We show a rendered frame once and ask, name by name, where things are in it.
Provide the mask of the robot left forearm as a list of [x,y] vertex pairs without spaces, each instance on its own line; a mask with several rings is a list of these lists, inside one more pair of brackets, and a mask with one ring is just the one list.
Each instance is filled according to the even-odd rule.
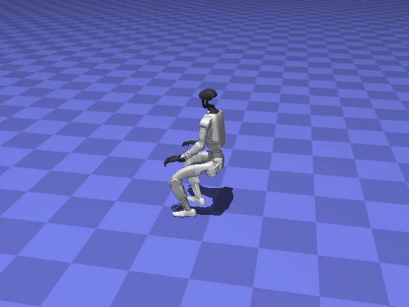
[[188,159],[190,159],[194,155],[197,155],[200,148],[201,148],[201,145],[199,143],[195,143],[194,146],[190,150],[182,154],[180,158],[185,158],[185,162],[186,162]]

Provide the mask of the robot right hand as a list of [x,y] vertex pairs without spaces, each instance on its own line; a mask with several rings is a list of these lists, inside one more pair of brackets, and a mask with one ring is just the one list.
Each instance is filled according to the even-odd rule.
[[197,142],[197,140],[196,141],[185,141],[185,142],[183,142],[182,146],[187,146],[187,144],[188,144],[188,146],[189,146],[189,144],[194,145],[196,142]]

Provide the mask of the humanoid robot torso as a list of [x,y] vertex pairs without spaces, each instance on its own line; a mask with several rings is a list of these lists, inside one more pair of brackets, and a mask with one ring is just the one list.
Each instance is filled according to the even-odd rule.
[[224,117],[221,110],[219,110],[217,114],[210,114],[210,111],[208,111],[204,114],[203,118],[204,117],[212,118],[212,125],[208,130],[206,144],[208,149],[211,149],[212,152],[209,161],[219,164],[219,172],[224,167],[224,154],[222,154],[222,150],[220,149],[226,143]]

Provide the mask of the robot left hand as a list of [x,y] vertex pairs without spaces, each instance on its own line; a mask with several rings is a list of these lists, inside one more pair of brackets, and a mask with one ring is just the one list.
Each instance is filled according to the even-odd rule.
[[166,166],[167,163],[175,162],[175,161],[185,162],[185,158],[180,158],[180,157],[181,157],[181,155],[168,157],[164,162],[164,166]]

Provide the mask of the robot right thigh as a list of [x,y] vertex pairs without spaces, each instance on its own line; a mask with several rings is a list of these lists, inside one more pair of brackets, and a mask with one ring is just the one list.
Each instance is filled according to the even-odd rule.
[[209,151],[209,150],[203,151],[203,152],[199,152],[197,155],[194,155],[193,157],[191,157],[190,159],[188,159],[188,160],[184,163],[184,167],[185,167],[185,166],[188,166],[189,164],[196,163],[196,162],[209,161],[211,154],[212,154],[212,152]]

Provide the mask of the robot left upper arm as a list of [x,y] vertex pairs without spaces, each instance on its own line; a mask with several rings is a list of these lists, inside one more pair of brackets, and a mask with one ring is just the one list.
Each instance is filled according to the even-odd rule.
[[204,117],[199,123],[199,142],[196,142],[201,145],[201,148],[199,150],[203,150],[205,148],[208,130],[210,129],[211,125],[212,118],[210,117]]

